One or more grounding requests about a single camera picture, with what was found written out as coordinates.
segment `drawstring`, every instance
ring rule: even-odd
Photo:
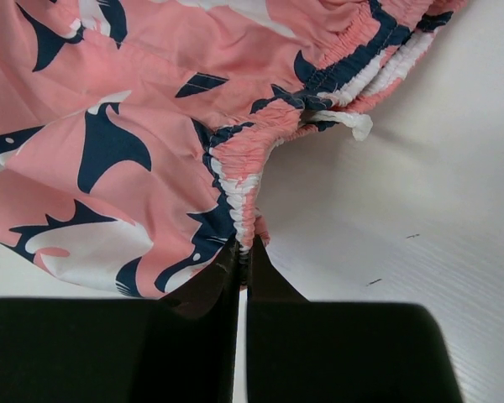
[[[319,111],[308,119],[310,122],[340,122],[353,129],[353,137],[357,141],[363,141],[370,134],[373,122],[369,115],[361,113],[346,113],[335,111]]]

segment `pink fabric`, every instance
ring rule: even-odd
[[[1,1],[0,243],[163,296],[228,238],[267,242],[272,149],[372,109],[464,3]]]

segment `patterned fabric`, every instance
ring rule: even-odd
[[[235,236],[272,149],[389,96],[465,0],[0,1],[0,243],[160,297]]]

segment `gathered fabric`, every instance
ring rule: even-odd
[[[269,240],[270,152],[366,115],[466,0],[0,1],[0,243],[161,297]]]

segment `garment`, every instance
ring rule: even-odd
[[[0,1],[0,243],[160,297],[243,254],[274,147],[388,97],[465,0]]]

